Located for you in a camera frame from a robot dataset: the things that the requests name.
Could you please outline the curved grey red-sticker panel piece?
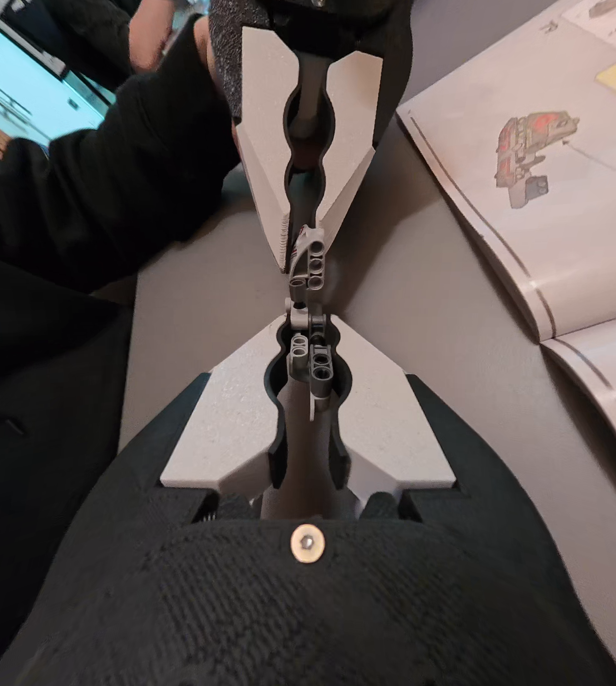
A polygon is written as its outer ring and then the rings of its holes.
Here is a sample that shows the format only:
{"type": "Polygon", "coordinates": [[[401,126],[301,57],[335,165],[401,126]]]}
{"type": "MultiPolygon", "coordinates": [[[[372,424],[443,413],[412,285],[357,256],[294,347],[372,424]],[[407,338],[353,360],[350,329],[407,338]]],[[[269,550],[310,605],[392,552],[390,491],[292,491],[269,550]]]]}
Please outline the curved grey red-sticker panel piece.
{"type": "Polygon", "coordinates": [[[294,304],[317,302],[325,283],[324,231],[305,224],[289,261],[289,297],[294,304]]]}

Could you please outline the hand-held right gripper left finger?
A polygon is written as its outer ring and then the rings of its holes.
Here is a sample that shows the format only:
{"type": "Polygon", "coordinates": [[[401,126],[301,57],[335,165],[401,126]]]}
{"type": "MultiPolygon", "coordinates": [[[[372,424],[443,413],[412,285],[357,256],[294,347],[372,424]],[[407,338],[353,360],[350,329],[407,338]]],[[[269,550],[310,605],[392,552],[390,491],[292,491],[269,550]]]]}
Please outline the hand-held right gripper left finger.
{"type": "Polygon", "coordinates": [[[210,489],[253,500],[287,471],[286,315],[216,365],[159,478],[168,488],[210,489]]]}

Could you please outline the person's left forearm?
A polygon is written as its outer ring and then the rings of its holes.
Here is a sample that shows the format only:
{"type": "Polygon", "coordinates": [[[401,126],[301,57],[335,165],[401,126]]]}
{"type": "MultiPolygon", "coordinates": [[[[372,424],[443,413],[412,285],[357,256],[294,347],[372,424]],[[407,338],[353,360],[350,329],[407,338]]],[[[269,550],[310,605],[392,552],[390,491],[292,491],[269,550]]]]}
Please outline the person's left forearm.
{"type": "Polygon", "coordinates": [[[204,224],[239,162],[213,73],[208,17],[196,16],[155,72],[125,82],[97,129],[46,149],[8,142],[0,283],[24,272],[92,293],[204,224]]]}

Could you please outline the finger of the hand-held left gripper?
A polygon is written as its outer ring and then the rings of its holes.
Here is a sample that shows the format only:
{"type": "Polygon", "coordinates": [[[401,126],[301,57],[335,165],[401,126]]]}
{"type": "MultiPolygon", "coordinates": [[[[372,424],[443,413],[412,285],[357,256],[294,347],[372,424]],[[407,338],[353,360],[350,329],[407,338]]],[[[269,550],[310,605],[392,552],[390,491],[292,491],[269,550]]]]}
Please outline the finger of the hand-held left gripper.
{"type": "Polygon", "coordinates": [[[286,184],[292,150],[286,107],[298,87],[299,60],[271,30],[243,27],[241,121],[236,136],[267,243],[286,271],[291,203],[286,184]]]}
{"type": "Polygon", "coordinates": [[[354,51],[331,64],[326,94],[334,128],[321,159],[324,191],[315,223],[336,237],[374,156],[373,135],[383,60],[354,51]]]}

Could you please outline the grey desk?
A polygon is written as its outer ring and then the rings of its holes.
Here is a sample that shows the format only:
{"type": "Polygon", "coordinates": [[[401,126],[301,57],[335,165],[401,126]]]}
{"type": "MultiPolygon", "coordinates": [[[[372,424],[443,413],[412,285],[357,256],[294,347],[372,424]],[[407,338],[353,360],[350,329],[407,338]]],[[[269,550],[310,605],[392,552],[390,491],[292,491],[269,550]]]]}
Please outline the grey desk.
{"type": "MultiPolygon", "coordinates": [[[[616,659],[616,436],[535,345],[396,121],[329,258],[345,271],[336,313],[504,460],[616,659]]],[[[277,317],[285,287],[236,169],[205,227],[138,276],[120,448],[277,317]]]]}

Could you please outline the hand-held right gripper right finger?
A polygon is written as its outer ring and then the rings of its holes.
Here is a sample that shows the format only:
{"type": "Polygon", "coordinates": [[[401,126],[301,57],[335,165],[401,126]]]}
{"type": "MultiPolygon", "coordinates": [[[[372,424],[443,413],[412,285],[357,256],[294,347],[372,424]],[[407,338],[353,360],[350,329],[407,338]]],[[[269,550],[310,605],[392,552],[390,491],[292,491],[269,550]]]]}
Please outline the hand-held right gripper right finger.
{"type": "Polygon", "coordinates": [[[455,474],[415,396],[404,370],[342,319],[335,352],[350,373],[350,389],[337,421],[346,451],[346,487],[360,502],[389,493],[448,489],[455,474]]]}

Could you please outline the small grey connector assembly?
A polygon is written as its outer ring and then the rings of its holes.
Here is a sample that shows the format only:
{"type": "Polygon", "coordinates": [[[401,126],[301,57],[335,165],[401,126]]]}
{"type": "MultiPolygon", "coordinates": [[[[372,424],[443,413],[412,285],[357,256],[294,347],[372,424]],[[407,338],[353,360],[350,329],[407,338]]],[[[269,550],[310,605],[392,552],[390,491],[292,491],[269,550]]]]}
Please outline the small grey connector assembly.
{"type": "Polygon", "coordinates": [[[309,390],[309,418],[330,407],[335,368],[332,347],[327,340],[328,318],[318,310],[311,312],[305,303],[286,301],[291,338],[286,360],[288,375],[309,390]]]}

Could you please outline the person's left hand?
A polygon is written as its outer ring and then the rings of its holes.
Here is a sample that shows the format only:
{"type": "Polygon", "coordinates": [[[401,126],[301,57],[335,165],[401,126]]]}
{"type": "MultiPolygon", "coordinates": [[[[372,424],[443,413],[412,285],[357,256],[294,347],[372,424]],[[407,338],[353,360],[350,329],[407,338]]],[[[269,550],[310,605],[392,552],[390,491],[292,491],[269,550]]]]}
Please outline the person's left hand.
{"type": "MultiPolygon", "coordinates": [[[[174,17],[174,1],[141,1],[129,23],[129,59],[134,72],[147,73],[157,69],[171,39],[174,17]]],[[[193,35],[201,61],[215,78],[215,57],[207,16],[194,22],[193,35]]]]}

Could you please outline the open instruction booklet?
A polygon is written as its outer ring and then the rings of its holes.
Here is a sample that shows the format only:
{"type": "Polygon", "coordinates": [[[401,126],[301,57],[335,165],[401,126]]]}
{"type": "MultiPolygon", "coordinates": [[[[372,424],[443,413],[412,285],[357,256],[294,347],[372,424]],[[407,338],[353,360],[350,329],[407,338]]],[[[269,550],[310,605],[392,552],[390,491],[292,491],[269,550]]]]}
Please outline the open instruction booklet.
{"type": "Polygon", "coordinates": [[[616,435],[616,1],[557,1],[398,117],[616,435]]]}

